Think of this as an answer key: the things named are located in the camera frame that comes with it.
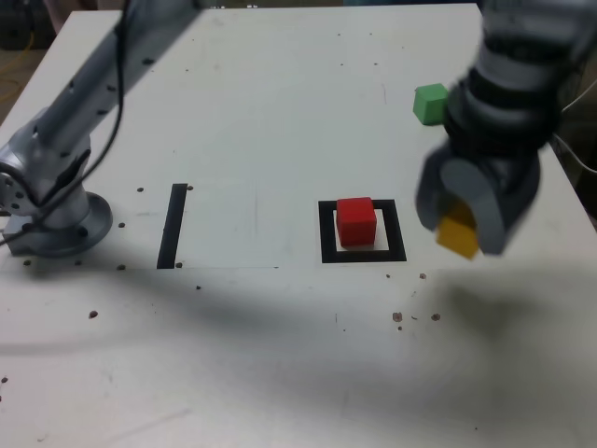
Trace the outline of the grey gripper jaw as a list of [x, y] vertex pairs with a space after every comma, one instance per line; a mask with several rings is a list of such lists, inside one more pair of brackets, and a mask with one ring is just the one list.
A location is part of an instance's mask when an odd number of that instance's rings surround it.
[[416, 212], [421, 224], [435, 231], [449, 209], [449, 197], [440, 169], [449, 158], [447, 147], [438, 147], [425, 159], [416, 192]]
[[440, 176], [449, 197], [440, 244], [461, 256], [498, 256], [535, 199], [540, 163], [536, 155], [484, 163], [456, 159]]

